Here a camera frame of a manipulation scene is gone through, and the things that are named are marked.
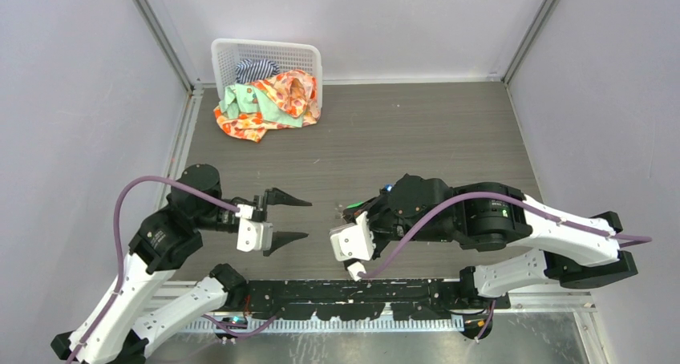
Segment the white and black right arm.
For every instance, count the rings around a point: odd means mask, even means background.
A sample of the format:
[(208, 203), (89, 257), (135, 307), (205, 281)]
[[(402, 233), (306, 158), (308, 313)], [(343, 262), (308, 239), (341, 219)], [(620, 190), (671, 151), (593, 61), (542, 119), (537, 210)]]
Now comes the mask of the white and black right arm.
[(633, 255), (621, 245), (615, 212), (576, 216), (546, 206), (521, 190), (482, 182), (460, 187), (405, 175), (379, 194), (346, 208), (329, 234), (334, 257), (352, 279), (370, 277), (367, 261), (389, 243), (455, 242), (464, 250), (493, 252), (519, 246), (518, 257), (464, 268), (458, 302), (481, 309), (514, 289), (557, 284), (597, 289), (635, 276)]

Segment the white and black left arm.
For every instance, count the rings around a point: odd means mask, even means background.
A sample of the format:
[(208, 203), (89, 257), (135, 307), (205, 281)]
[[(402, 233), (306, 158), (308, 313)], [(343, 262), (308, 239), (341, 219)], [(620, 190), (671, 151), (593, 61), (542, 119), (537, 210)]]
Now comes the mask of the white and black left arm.
[(270, 188), (252, 200), (222, 196), (221, 176), (209, 164), (187, 167), (170, 187), (165, 206), (145, 218), (129, 246), (115, 241), (117, 275), (87, 320), (51, 342), (66, 363), (143, 363), (177, 331), (207, 312), (240, 309), (248, 282), (228, 264), (215, 266), (185, 295), (152, 311), (147, 306), (202, 245), (202, 232), (237, 236), (242, 252), (270, 255), (300, 232), (276, 232), (268, 222), (273, 205), (306, 205), (304, 200)]

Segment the metal keyring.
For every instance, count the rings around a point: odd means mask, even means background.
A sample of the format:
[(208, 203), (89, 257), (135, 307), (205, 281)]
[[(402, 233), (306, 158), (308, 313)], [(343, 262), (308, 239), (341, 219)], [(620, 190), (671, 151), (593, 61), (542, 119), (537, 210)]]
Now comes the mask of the metal keyring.
[(335, 211), (335, 216), (337, 218), (340, 218), (343, 215), (344, 207), (341, 204), (338, 204), (334, 207), (334, 211)]

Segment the green key tag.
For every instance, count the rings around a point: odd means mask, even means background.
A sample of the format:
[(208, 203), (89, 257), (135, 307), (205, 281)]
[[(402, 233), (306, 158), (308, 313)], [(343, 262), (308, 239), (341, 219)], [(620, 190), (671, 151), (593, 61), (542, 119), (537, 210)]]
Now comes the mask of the green key tag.
[(350, 211), (360, 210), (364, 206), (365, 203), (366, 203), (365, 201), (359, 201), (359, 202), (354, 203), (354, 204), (348, 204), (346, 206), (346, 210), (350, 210)]

